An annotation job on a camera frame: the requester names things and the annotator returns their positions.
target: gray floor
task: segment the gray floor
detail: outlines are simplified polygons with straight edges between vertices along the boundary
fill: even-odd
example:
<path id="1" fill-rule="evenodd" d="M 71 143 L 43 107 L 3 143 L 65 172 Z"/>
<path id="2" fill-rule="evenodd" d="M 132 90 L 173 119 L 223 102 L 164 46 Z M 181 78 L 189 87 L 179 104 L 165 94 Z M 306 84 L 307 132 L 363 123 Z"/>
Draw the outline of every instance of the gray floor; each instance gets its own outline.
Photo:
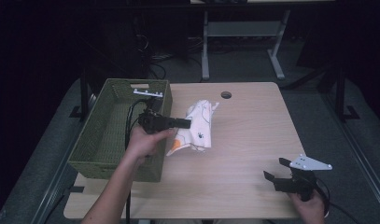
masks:
<path id="1" fill-rule="evenodd" d="M 287 78 L 277 80 L 266 52 L 272 43 L 255 42 L 251 48 L 236 46 L 230 53 L 211 54 L 208 82 L 273 81 L 279 86 L 284 86 L 312 71 L 295 65 L 303 43 L 284 42 L 279 50 L 278 59 Z M 191 57 L 199 62 L 201 54 L 195 53 Z M 194 60 L 185 62 L 172 59 L 159 65 L 166 69 L 166 79 L 172 83 L 199 82 L 202 76 L 201 67 Z M 158 75 L 162 75 L 162 70 L 158 67 L 154 67 L 154 70 Z M 317 176 L 329 186 L 332 202 L 343 207 L 360 223 L 380 223 L 380 203 L 354 156 L 351 144 L 342 132 L 341 124 L 336 121 L 335 115 L 328 107 L 326 98 L 329 97 L 316 91 L 318 81 L 318 78 L 313 79 L 295 91 L 282 91 L 303 148 L 308 156 L 333 165 L 332 171 L 317 172 Z M 359 89 L 349 81 L 345 101 L 347 105 L 354 106 L 360 115 L 360 119 L 349 120 L 345 127 L 350 129 L 357 139 L 380 178 L 380 121 L 365 103 Z M 64 152 L 76 139 L 76 133 L 82 125 L 79 119 L 68 118 L 76 105 L 79 105 L 78 81 L 62 100 L 34 155 L 12 190 L 0 223 L 32 223 L 35 214 L 42 213 L 42 209 L 48 214 L 51 207 L 39 206 L 48 198 L 44 198 L 45 195 L 52 195 L 52 201 L 57 204 L 47 223 L 79 223 L 78 220 L 68 220 L 63 216 L 67 196 L 63 196 L 57 203 L 65 193 L 64 190 L 73 184 L 76 171 L 67 166 L 58 188 L 50 185 Z M 354 223 L 334 207 L 326 220 L 331 224 Z M 301 223 L 297 219 L 274 222 Z"/>

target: wooden table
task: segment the wooden table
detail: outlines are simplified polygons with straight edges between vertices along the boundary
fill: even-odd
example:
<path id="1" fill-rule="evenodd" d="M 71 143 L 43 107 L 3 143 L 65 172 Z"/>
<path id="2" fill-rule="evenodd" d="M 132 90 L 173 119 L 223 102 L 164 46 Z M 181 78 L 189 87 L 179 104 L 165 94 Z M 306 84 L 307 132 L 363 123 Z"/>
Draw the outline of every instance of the wooden table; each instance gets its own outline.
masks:
<path id="1" fill-rule="evenodd" d="M 171 84 L 172 117 L 185 117 L 201 99 L 220 102 L 212 120 L 212 148 L 181 149 L 163 164 L 160 183 L 134 182 L 132 218 L 291 218 L 288 196 L 263 176 L 289 178 L 279 157 L 294 160 L 303 147 L 274 83 Z M 231 99 L 220 94 L 229 91 Z M 106 180 L 78 175 L 64 215 L 83 218 Z"/>

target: green wicker basket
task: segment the green wicker basket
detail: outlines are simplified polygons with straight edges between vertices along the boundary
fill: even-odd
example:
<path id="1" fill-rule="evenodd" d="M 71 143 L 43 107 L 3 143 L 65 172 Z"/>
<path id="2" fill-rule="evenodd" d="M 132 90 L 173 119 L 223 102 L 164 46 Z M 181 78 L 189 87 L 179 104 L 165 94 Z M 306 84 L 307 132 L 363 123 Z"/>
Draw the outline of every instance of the green wicker basket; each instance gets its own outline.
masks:
<path id="1" fill-rule="evenodd" d="M 129 107 L 145 95 L 134 94 L 134 89 L 163 92 L 160 114 L 170 117 L 172 93 L 169 81 L 108 79 L 86 120 L 69 158 L 77 171 L 87 178 L 109 179 L 125 152 L 125 123 Z M 143 112 L 145 105 L 134 108 L 132 121 Z M 157 145 L 157 153 L 139 167 L 134 181 L 159 182 L 166 141 Z"/>

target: hand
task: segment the hand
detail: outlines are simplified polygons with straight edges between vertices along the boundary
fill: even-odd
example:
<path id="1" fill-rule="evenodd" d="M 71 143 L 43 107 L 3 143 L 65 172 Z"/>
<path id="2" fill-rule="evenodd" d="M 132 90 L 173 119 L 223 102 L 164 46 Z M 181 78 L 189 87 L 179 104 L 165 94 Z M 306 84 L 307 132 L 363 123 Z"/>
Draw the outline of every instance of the hand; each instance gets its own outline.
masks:
<path id="1" fill-rule="evenodd" d="M 147 134 L 142 127 L 136 126 L 132 130 L 131 140 L 125 155 L 133 156 L 138 164 L 142 164 L 146 156 L 155 154 L 157 143 L 172 136 L 174 132 L 173 129 L 169 129 L 159 133 Z"/>
<path id="2" fill-rule="evenodd" d="M 308 202 L 301 201 L 296 193 L 288 193 L 288 196 L 305 224 L 324 224 L 324 203 L 315 190 Z"/>

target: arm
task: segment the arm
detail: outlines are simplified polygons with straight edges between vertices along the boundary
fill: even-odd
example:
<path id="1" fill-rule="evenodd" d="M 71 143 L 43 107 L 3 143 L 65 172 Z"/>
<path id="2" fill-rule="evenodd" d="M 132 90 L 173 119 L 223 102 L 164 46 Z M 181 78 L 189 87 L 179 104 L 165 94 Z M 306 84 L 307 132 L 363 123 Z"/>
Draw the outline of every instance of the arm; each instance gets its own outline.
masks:
<path id="1" fill-rule="evenodd" d="M 324 224 L 324 203 L 315 190 L 307 202 L 301 201 L 301 196 L 296 193 L 288 193 L 288 196 L 305 224 Z"/>
<path id="2" fill-rule="evenodd" d="M 173 130 L 165 130 L 160 133 L 146 134 L 141 127 L 135 127 L 120 164 L 81 223 L 119 223 L 137 168 L 144 162 L 147 155 L 156 152 L 156 144 L 172 135 L 173 132 Z"/>

